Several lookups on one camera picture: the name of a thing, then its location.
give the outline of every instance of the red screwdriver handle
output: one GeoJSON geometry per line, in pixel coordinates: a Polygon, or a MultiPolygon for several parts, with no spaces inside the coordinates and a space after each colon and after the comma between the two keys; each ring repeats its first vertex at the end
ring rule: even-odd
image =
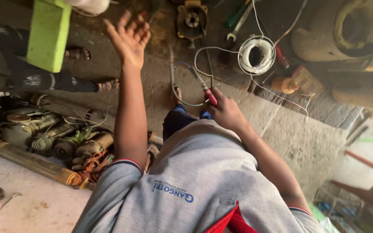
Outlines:
{"type": "Polygon", "coordinates": [[[205,96],[210,100],[211,104],[216,107],[218,105],[218,100],[215,98],[214,94],[210,89],[205,90],[205,96]]]}

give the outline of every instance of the chair leg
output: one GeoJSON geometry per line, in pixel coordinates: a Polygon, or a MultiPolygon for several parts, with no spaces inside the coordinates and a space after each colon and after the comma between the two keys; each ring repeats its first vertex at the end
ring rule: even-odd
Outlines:
{"type": "Polygon", "coordinates": [[[346,184],[343,184],[343,183],[339,183],[335,180],[332,180],[331,183],[334,184],[338,188],[341,188],[341,189],[346,190],[346,191],[348,191],[352,194],[355,194],[356,196],[358,196],[362,200],[364,200],[364,201],[373,205],[373,193],[371,193],[369,190],[355,188],[355,187],[352,187],[352,186],[349,186],[349,185],[346,185],[346,184]]]}

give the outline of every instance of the hand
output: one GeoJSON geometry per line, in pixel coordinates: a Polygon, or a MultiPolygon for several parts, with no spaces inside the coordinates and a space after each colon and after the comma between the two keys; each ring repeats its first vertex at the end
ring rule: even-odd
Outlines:
{"type": "Polygon", "coordinates": [[[107,19],[103,21],[122,65],[128,65],[140,71],[143,66],[143,51],[150,39],[149,24],[141,15],[138,15],[137,19],[125,28],[130,18],[131,13],[126,10],[116,27],[107,19]]]}
{"type": "Polygon", "coordinates": [[[205,109],[212,115],[218,125],[236,133],[248,125],[237,103],[232,98],[225,97],[217,87],[212,87],[211,92],[218,100],[218,105],[214,107],[208,104],[205,109]]]}

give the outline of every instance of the red collar trim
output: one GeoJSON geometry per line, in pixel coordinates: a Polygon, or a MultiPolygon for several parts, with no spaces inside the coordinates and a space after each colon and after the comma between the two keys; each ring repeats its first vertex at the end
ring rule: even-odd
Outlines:
{"type": "Polygon", "coordinates": [[[240,208],[238,207],[238,201],[233,210],[216,222],[205,233],[222,233],[228,224],[230,224],[237,233],[257,233],[257,231],[247,225],[242,218],[240,208]]]}

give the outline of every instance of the dark trousers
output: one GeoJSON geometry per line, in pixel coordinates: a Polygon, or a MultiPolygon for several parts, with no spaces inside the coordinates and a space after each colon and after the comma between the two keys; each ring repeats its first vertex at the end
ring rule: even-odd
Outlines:
{"type": "MultiPolygon", "coordinates": [[[[211,114],[207,111],[201,112],[199,119],[213,120],[211,114]]],[[[182,104],[177,104],[175,108],[169,111],[163,121],[163,141],[166,141],[176,131],[197,120],[187,114],[187,110],[182,104]]]]}
{"type": "Polygon", "coordinates": [[[72,77],[70,71],[51,73],[28,64],[21,57],[27,55],[29,31],[0,25],[0,52],[11,72],[4,91],[22,92],[65,90],[70,92],[97,92],[99,86],[91,81],[72,77]]]}

